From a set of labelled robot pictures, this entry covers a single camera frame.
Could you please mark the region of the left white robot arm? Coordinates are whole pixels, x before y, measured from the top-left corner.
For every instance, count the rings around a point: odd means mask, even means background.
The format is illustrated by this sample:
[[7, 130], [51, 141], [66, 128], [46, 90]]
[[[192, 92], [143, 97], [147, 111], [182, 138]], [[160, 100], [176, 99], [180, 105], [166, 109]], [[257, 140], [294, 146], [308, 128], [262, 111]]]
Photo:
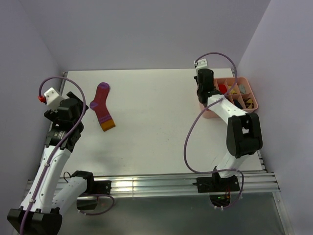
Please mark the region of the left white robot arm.
[[60, 97], [56, 110], [44, 116], [52, 121], [45, 140], [42, 162], [27, 196], [18, 209], [10, 209], [7, 219], [21, 235], [56, 235], [62, 225], [63, 214], [80, 195], [95, 191], [93, 174], [76, 171], [73, 179], [55, 193], [59, 177], [81, 137], [84, 126], [81, 115], [88, 109], [74, 93]]

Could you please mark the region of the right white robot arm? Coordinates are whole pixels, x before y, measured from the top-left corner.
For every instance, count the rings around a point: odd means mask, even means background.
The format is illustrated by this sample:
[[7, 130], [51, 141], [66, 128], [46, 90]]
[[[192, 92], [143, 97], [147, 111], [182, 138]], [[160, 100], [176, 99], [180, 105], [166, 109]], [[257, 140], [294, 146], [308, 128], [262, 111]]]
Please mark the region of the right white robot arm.
[[199, 102], [227, 124], [227, 153], [214, 168], [218, 175], [211, 180], [212, 187], [221, 191], [228, 186], [228, 178], [235, 175], [243, 162], [262, 148], [260, 121], [256, 113], [248, 113], [238, 108], [215, 88], [212, 70], [197, 70], [195, 80]]

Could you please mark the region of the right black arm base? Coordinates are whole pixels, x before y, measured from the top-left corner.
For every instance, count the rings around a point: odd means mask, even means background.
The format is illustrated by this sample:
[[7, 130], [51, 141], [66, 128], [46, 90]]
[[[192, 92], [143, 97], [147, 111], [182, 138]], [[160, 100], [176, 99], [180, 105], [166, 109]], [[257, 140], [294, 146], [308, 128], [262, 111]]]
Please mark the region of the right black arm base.
[[209, 196], [211, 203], [219, 208], [229, 206], [230, 193], [240, 190], [236, 176], [221, 178], [218, 173], [210, 177], [198, 177], [192, 185], [197, 187], [198, 193], [219, 193]]

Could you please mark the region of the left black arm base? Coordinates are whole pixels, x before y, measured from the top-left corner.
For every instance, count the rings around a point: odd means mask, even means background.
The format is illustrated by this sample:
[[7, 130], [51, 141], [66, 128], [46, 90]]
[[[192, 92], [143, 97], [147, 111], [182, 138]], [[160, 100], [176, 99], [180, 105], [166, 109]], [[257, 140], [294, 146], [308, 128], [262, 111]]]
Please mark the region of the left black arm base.
[[[77, 199], [76, 207], [78, 212], [83, 215], [96, 216], [110, 211], [115, 205], [115, 199], [110, 195], [111, 184], [112, 182], [109, 180], [94, 181], [91, 188], [79, 196], [82, 199]], [[109, 207], [101, 212], [88, 212], [96, 209], [99, 199], [102, 197], [111, 199], [112, 202]]]

